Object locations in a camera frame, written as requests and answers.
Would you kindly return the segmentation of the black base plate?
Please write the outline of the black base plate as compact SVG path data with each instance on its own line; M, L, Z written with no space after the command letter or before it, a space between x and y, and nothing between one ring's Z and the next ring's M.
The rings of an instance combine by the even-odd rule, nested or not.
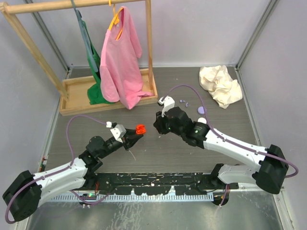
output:
M81 187L85 190L141 196L166 195L174 188L177 196L205 195L225 189L225 184L202 172L169 173L97 173Z

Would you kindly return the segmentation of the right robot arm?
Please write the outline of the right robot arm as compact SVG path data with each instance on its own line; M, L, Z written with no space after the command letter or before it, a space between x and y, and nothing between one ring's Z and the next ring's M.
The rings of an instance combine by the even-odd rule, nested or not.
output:
M226 184L255 184L260 189L278 194L289 169L280 147L252 145L209 128L204 118L192 121L186 112L174 107L156 112L153 126L159 134L173 133L193 147L212 150L233 158L241 165L218 164L210 177L211 185L220 189Z

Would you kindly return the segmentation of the white charging case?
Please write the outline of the white charging case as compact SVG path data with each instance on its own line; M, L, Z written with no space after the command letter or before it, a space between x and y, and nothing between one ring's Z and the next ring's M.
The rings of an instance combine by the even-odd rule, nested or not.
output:
M204 117L200 117L197 122L203 123L203 124L207 124L207 120Z

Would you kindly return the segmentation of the cream crumpled cloth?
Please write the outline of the cream crumpled cloth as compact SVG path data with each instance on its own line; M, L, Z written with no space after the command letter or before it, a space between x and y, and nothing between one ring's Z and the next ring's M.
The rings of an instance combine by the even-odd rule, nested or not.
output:
M201 67L199 84L223 109L243 99L238 81L231 78L225 65Z

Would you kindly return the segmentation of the orange charging case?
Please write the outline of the orange charging case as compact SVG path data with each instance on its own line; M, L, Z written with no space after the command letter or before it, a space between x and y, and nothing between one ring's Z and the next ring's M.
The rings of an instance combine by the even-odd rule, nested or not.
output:
M146 133L146 128L145 128L145 125L143 124L138 124L135 130L136 130L137 135L143 135Z

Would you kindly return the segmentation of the pink shirt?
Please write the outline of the pink shirt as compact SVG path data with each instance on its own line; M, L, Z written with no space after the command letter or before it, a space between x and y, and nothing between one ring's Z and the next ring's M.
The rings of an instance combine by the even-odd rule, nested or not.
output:
M118 19L117 24L108 28L104 39L99 67L100 88L107 101L120 101L127 109L132 109L142 97L153 94L142 90L138 63L142 47L127 7L119 9Z

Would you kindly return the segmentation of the wooden clothes rack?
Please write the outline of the wooden clothes rack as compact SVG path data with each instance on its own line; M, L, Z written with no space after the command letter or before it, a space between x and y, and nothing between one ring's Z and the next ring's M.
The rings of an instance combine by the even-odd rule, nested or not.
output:
M71 9L74 6L77 8L92 7L100 5L114 5L120 4L119 0L60 0L40 3L25 3L19 5L9 5L6 2L1 2L0 11L11 25L14 31L18 34L27 49L35 58L37 63L47 74L50 81L54 84L60 92L60 106L59 112L63 116L78 115L91 112L99 112L105 110L119 109L124 105L121 102L114 104L94 104L89 103L87 97L87 90L94 84L94 77L80 77L73 79L66 79L59 81L51 66L28 34L26 29L17 18L17 14L33 13L33 12L47 12ZM139 105L153 104L157 102L158 93L153 75L153 44L152 44L152 10L151 1L145 1L146 13L146 31L147 31L147 47L148 47L148 68L140 69L143 80L143 91L152 93L151 96L142 97Z

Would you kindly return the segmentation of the yellow hanger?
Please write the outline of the yellow hanger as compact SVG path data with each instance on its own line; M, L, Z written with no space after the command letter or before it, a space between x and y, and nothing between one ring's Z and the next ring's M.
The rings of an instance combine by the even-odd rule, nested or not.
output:
M124 8L120 7L120 9L116 12L116 5L114 3L112 3L112 0L108 1L108 5L110 7L113 6L113 19L112 19L112 21L111 21L111 23L109 25L108 30L107 30L107 32L110 33L114 25L115 26L119 25L119 22L120 22L120 18L119 17L120 17L121 12L124 10Z

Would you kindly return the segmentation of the grey-blue hanger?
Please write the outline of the grey-blue hanger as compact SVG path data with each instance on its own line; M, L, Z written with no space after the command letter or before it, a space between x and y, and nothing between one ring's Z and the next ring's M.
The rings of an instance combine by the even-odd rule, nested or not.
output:
M72 8L74 9L74 12L77 17L77 21L79 24L79 29L83 38L83 42L85 45L86 53L87 53L87 58L90 66L93 68L94 72L98 72L98 66L96 64L95 58L94 58L94 47L92 46L90 36L87 31L86 23L82 19L82 15L80 11L76 8L76 5L74 3L74 0L71 0Z

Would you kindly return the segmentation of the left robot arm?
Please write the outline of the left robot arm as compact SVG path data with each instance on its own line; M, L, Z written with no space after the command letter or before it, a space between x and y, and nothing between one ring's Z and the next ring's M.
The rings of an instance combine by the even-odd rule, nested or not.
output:
M129 150L143 137L145 129L111 129L112 137L90 139L85 151L71 162L45 172L21 172L2 198L7 205L5 220L16 223L31 216L38 207L61 193L84 188L90 190L96 184L95 171L102 166L101 159L120 148Z

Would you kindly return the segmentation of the purple charging case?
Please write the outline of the purple charging case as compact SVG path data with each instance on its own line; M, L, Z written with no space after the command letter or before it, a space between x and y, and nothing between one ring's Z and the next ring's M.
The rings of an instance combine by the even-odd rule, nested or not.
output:
M200 115L205 114L205 109L204 109L204 107L203 107L203 106L198 107L197 113L200 114Z

